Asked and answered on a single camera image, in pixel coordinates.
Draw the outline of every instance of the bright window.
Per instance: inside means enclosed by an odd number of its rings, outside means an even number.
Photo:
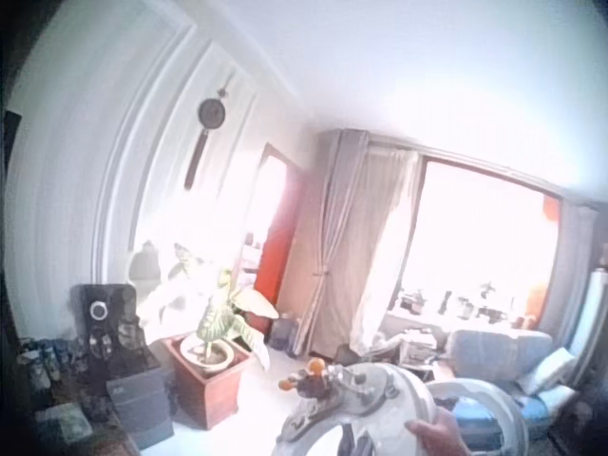
[[[559,203],[430,161],[397,309],[490,323],[538,319],[553,269]]]

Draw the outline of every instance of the pillow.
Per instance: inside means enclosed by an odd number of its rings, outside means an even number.
[[[516,383],[523,392],[532,396],[539,391],[554,387],[572,369],[575,361],[576,358],[567,349],[555,350],[536,368],[518,378]]]
[[[538,396],[547,407],[549,415],[554,417],[576,393],[565,385],[557,385],[550,390],[539,392]]]

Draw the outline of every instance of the white floor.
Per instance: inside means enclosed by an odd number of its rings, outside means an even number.
[[[238,413],[210,431],[188,426],[191,421],[179,410],[174,417],[175,435],[142,451],[143,456],[266,456],[285,418],[295,409],[299,396],[284,392],[277,383],[304,366],[282,352],[270,350],[268,371],[255,364],[243,373],[238,393]]]

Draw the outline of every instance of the doorway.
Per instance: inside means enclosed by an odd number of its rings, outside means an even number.
[[[273,305],[292,247],[303,190],[303,171],[267,145],[245,222],[237,282],[241,287],[253,286]],[[247,320],[263,333],[270,330],[267,318],[250,313]]]

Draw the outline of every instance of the curtain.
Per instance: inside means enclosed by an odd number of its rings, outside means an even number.
[[[311,303],[304,313],[294,339],[294,354],[308,352],[311,335],[324,295],[327,276],[344,233],[347,216],[352,207],[354,188],[368,149],[369,134],[365,131],[343,130],[336,134],[325,168],[321,201],[318,208],[319,226],[315,246],[316,271]]]
[[[413,211],[423,173],[422,158],[416,152],[408,152],[401,160],[400,179],[385,202],[386,223],[352,322],[350,345],[360,355],[371,350],[387,312],[413,227]]]
[[[378,240],[408,173],[409,155],[375,147],[366,154],[321,299],[312,336],[314,352],[333,357],[340,345],[350,341]]]
[[[553,276],[539,331],[553,336],[556,347],[573,336],[590,274],[593,233],[598,212],[563,200]]]

